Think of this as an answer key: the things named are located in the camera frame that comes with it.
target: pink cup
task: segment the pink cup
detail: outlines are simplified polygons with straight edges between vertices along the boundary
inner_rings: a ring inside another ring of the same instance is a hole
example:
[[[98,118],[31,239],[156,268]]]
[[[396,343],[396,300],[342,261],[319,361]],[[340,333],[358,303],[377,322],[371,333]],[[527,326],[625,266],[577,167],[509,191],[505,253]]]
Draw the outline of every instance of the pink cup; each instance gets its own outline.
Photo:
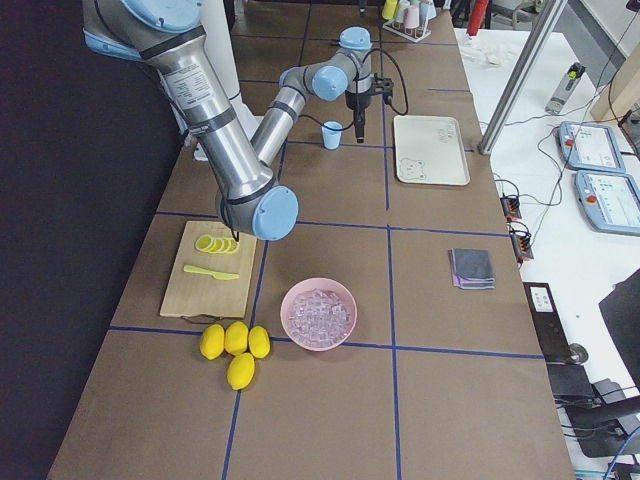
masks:
[[[404,14],[404,28],[413,30],[420,26],[420,7],[418,5],[410,5]]]

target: white tray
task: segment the white tray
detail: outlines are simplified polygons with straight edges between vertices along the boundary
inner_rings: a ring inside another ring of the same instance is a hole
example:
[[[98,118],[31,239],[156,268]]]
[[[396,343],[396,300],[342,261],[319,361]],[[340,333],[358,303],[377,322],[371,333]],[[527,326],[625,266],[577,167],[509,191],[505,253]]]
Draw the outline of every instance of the white tray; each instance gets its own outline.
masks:
[[[396,176],[404,183],[467,185],[470,181],[458,121],[421,115],[393,119]]]

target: label sticker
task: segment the label sticker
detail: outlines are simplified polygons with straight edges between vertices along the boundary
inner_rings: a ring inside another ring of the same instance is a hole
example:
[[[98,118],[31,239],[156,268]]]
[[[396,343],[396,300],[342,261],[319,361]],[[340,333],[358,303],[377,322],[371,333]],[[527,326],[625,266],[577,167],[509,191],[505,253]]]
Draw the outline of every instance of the label sticker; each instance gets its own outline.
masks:
[[[549,292],[544,287],[531,287],[531,298],[536,312],[553,312]]]
[[[193,63],[165,77],[171,96],[182,110],[197,107],[214,96],[200,65]]]

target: white cup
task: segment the white cup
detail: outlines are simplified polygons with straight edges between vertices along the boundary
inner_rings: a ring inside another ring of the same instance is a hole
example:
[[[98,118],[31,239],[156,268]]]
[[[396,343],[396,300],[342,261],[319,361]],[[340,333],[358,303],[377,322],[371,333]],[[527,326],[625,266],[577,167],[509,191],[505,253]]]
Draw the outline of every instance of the white cup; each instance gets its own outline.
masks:
[[[342,125],[333,120],[325,122],[322,126],[322,142],[324,148],[335,150],[340,146],[340,138],[342,138]]]

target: black wall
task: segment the black wall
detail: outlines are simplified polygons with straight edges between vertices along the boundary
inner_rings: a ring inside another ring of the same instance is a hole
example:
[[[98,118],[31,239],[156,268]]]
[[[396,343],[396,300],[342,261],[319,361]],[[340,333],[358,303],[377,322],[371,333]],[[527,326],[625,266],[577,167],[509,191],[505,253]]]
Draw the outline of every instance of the black wall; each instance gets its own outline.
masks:
[[[79,1],[0,2],[0,132],[0,479],[44,479],[180,144]]]

